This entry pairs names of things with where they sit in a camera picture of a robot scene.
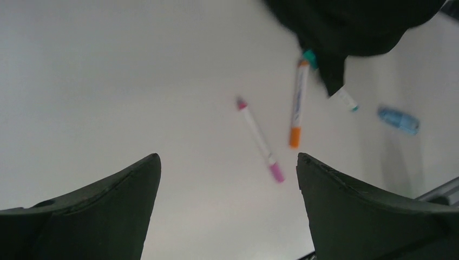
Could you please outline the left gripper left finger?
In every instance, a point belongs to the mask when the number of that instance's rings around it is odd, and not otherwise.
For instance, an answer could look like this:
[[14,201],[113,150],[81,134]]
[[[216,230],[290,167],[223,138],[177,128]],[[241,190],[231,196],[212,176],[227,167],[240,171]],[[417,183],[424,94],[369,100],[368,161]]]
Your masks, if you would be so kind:
[[120,172],[1,211],[1,259],[140,259],[161,178],[150,154]]

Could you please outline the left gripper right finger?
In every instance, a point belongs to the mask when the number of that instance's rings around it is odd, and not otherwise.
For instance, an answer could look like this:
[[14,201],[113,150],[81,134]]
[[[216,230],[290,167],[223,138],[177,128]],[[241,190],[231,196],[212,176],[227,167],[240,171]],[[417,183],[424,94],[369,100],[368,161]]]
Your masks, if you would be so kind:
[[315,259],[458,259],[458,207],[400,196],[300,153]]

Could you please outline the blue correction tape dispenser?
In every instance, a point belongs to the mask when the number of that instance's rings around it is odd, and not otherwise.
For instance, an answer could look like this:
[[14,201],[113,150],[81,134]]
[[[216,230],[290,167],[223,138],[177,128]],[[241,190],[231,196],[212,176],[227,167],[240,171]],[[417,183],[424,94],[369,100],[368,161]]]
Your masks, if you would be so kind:
[[386,124],[408,134],[416,135],[419,131],[419,120],[408,113],[389,107],[380,107],[377,114]]

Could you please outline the black student backpack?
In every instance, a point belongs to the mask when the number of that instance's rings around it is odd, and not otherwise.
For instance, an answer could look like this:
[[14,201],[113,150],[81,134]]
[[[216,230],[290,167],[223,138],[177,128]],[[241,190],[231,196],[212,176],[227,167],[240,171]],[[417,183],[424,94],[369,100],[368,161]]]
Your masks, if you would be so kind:
[[432,19],[444,1],[270,0],[263,4],[311,50],[329,96],[344,86],[345,60],[391,51],[410,29]]

